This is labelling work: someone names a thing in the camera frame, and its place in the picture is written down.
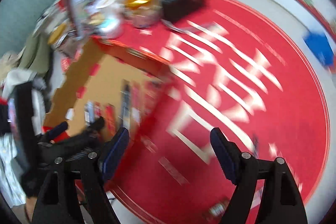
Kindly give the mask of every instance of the floor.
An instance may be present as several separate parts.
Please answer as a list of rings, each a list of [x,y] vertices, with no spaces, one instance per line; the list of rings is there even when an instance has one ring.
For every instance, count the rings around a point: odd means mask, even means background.
[[[272,0],[238,0],[259,11],[281,29],[283,29],[295,42],[301,44],[302,37],[307,29],[289,12],[276,4]],[[140,224],[144,223],[141,219],[132,214],[118,200],[112,202],[112,207],[122,224]],[[86,222],[92,223],[92,220],[86,219]]]

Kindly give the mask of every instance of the open box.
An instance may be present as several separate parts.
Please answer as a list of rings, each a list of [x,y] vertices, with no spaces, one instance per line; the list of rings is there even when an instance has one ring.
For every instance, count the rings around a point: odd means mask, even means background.
[[[138,83],[137,109],[143,114],[146,107],[144,102],[148,101],[148,96],[153,100],[151,109],[154,109],[173,79],[167,60],[148,52],[136,51],[116,41],[106,45],[98,37],[91,37],[84,45],[80,59],[71,64],[65,77],[63,85],[53,96],[52,108],[46,114],[44,128],[53,128],[67,120],[67,135],[70,137],[81,133],[85,128],[84,107],[88,100],[99,102],[102,106],[112,104],[115,107],[115,121],[118,121],[122,104],[121,90],[125,80],[129,82],[131,89],[134,83]],[[149,90],[148,83],[159,85],[155,96],[151,96],[153,91]],[[130,136],[134,138],[139,120],[133,115],[132,108]],[[147,110],[146,114],[147,120],[153,119],[153,112]],[[141,119],[144,122],[146,120],[144,115],[141,115]],[[109,141],[113,134],[105,125],[101,136],[104,141]]]

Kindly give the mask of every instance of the cardboard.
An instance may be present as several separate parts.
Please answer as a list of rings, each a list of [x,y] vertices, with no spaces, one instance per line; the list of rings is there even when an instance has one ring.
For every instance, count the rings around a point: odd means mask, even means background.
[[[84,45],[80,59],[71,64],[65,74],[65,82],[52,98],[51,111],[46,114],[44,121],[45,127],[53,128],[67,120],[67,134],[70,137],[79,134],[85,127],[84,105],[90,100],[99,102],[103,111],[106,104],[114,105],[118,128],[121,91],[125,80],[130,83],[131,88],[133,83],[139,84],[142,102],[139,105],[140,113],[143,112],[146,83],[170,82],[171,72],[165,59],[148,52],[133,50],[117,41],[111,41],[109,45],[100,42],[99,38],[92,37]],[[69,112],[73,113],[72,117],[67,116]],[[137,128],[138,124],[133,119],[131,108],[131,138],[134,137]],[[104,141],[109,141],[113,136],[106,126],[101,135]]]

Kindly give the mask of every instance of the cardboard box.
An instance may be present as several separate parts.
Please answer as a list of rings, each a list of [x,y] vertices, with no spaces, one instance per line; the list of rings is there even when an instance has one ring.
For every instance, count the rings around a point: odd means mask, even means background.
[[[98,37],[90,38],[83,47],[80,59],[71,64],[65,75],[65,82],[52,98],[51,111],[46,114],[44,121],[45,128],[53,128],[67,120],[67,134],[70,137],[79,134],[85,127],[84,106],[88,100],[99,102],[101,106],[114,105],[118,128],[121,90],[125,80],[130,83],[131,89],[133,83],[139,84],[140,113],[143,113],[148,83],[154,81],[162,84],[156,97],[158,101],[160,94],[168,90],[173,79],[168,61],[148,52],[133,50],[116,41],[112,41],[110,45],[100,42]],[[131,108],[131,138],[137,130],[138,124]],[[109,141],[113,136],[106,126],[101,135],[104,141]]]

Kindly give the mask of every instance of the red table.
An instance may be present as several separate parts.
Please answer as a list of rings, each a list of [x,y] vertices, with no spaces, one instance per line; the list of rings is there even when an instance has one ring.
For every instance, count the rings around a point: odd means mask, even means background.
[[[181,20],[216,22],[222,42],[203,32],[199,41],[162,24],[150,32],[125,25],[121,42],[170,60],[179,76],[162,120],[132,147],[136,157],[107,187],[148,223],[209,223],[203,214],[234,187],[209,144],[219,127],[242,151],[253,150],[290,166],[306,203],[329,149],[329,117],[320,83],[294,42],[274,23],[235,0],[206,0],[207,7]],[[256,191],[247,223],[254,223]]]

